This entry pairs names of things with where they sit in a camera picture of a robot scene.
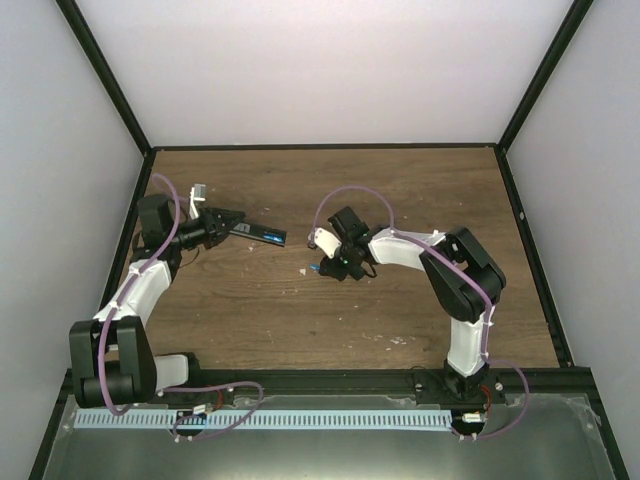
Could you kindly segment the black remote control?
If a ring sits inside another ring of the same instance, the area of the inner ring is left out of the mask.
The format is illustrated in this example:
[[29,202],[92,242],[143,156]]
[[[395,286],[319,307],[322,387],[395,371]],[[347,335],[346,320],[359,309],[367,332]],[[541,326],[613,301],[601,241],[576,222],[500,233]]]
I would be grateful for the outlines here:
[[[263,238],[263,235],[267,233],[280,236],[282,238],[282,241],[275,242],[275,241],[270,241],[268,239]],[[284,247],[286,244],[287,232],[283,230],[278,230],[278,229],[270,228],[267,226],[255,224],[255,223],[242,222],[242,223],[238,223],[233,228],[233,233],[231,235],[247,238],[252,241],[275,245],[278,247]]]

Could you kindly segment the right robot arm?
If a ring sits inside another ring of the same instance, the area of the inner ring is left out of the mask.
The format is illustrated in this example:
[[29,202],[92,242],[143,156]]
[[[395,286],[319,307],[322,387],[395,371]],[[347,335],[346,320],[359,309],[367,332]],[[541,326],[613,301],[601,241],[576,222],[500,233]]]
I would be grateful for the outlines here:
[[314,226],[309,246],[324,253],[322,276],[343,281],[374,277],[363,265],[396,265],[424,272],[439,305],[451,320],[443,365],[447,396],[472,399],[489,366],[488,337],[506,276],[471,231],[408,232],[391,225],[371,229],[350,207],[329,218],[332,231]]

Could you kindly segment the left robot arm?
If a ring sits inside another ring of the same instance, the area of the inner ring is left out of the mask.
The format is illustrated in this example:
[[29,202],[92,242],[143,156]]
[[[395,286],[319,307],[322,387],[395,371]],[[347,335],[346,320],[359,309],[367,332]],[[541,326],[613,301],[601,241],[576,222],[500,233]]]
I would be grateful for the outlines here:
[[69,332],[77,404],[114,408],[118,415],[167,388],[184,404],[203,395],[205,381],[189,369],[186,354],[153,354],[146,324],[174,281],[182,252],[220,244],[245,219],[241,211],[198,207],[195,218],[182,221],[163,194],[143,197],[137,209],[143,244],[132,249],[125,280],[91,320]]

